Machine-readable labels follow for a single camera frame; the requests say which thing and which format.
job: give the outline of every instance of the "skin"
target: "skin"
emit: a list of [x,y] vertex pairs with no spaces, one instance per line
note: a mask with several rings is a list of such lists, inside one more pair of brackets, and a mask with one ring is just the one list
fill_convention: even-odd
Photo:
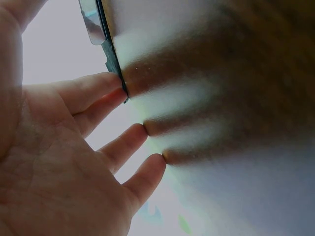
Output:
[[126,98],[115,74],[22,86],[21,34],[43,4],[0,0],[0,235],[125,236],[166,163],[154,154],[120,185],[144,127],[98,151],[85,142]]

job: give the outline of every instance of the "hand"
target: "hand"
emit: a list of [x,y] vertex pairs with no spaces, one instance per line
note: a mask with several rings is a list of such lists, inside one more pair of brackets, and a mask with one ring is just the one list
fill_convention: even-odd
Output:
[[22,86],[21,33],[43,0],[0,0],[0,235],[123,236],[165,170],[149,157],[113,174],[147,138],[133,125],[93,151],[84,138],[126,95],[111,73]]

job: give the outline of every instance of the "palm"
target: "palm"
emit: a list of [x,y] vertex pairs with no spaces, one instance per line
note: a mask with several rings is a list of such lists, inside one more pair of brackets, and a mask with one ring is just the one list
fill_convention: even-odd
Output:
[[22,88],[21,35],[8,11],[18,3],[11,2],[0,0],[0,18],[6,19],[0,20],[0,85],[6,88],[0,97],[0,233],[126,235],[165,162],[151,156],[120,185],[113,175],[146,140],[143,126],[132,126],[97,152],[85,142],[126,98],[115,75]]

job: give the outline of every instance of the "finger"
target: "finger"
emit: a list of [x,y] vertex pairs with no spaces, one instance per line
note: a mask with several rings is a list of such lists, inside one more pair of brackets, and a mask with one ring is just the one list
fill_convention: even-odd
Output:
[[75,115],[85,111],[122,84],[116,74],[100,73],[71,81],[52,83],[52,86],[59,93],[70,113]]
[[5,9],[18,22],[22,31],[36,16],[47,0],[0,0],[0,8]]
[[105,119],[115,108],[126,100],[126,93],[122,88],[102,97],[87,110],[74,115],[74,119],[84,138]]
[[142,146],[148,135],[141,124],[134,124],[121,136],[98,152],[103,156],[108,169],[115,174],[121,166]]
[[164,158],[159,154],[154,154],[123,184],[131,202],[132,214],[135,214],[152,195],[162,179],[165,168]]

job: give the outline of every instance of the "fingertip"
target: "fingertip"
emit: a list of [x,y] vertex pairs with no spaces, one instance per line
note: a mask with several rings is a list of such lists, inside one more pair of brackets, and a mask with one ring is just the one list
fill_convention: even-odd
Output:
[[119,75],[113,72],[102,72],[98,76],[106,82],[107,87],[119,88],[122,87],[122,81]]
[[145,140],[147,139],[148,133],[142,124],[133,124],[130,128],[134,130],[135,135],[137,135],[138,137],[141,137]]
[[161,176],[163,176],[165,169],[166,169],[166,162],[164,157],[161,154],[153,154],[149,156],[148,162],[150,161],[149,165],[154,167],[154,170],[158,173],[160,172]]

